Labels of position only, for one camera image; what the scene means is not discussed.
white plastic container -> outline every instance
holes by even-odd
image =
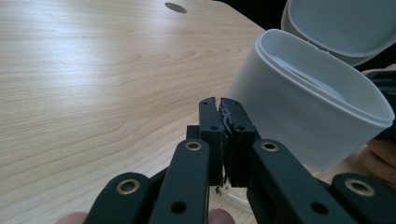
[[[394,119],[367,77],[280,30],[257,39],[227,97],[243,105],[263,138],[283,143],[302,164],[322,171]]]
[[[396,2],[289,0],[281,29],[356,66],[396,42]]]

container lid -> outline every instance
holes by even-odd
[[[298,32],[335,53],[367,57],[396,42],[394,0],[289,0],[288,11]]]

human hand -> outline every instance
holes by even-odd
[[[396,63],[385,69],[364,71],[367,75],[376,71],[396,70]],[[359,160],[375,175],[396,185],[396,144],[385,140],[372,140],[359,155]]]
[[[82,224],[85,218],[86,213],[72,213],[59,219],[56,224]],[[210,210],[207,224],[235,224],[235,221],[228,212],[218,208]]]

brass grommet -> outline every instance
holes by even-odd
[[[375,190],[365,182],[359,179],[347,179],[346,180],[346,187],[353,192],[366,197],[372,197],[375,195]]]
[[[125,188],[127,184],[132,184],[133,186],[131,188]],[[119,194],[132,194],[135,191],[137,191],[140,187],[140,182],[136,179],[126,179],[122,180],[118,185],[117,185],[117,192]]]
[[[202,145],[199,142],[189,142],[189,143],[186,143],[184,148],[186,148],[190,151],[197,151],[202,148]]]
[[[267,151],[277,151],[279,147],[275,145],[274,143],[271,142],[263,142],[261,144],[262,149],[267,150]]]

wooden table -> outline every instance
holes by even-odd
[[[165,2],[0,2],[0,223],[53,223],[116,175],[156,174],[198,103],[225,95],[263,29],[220,2]]]

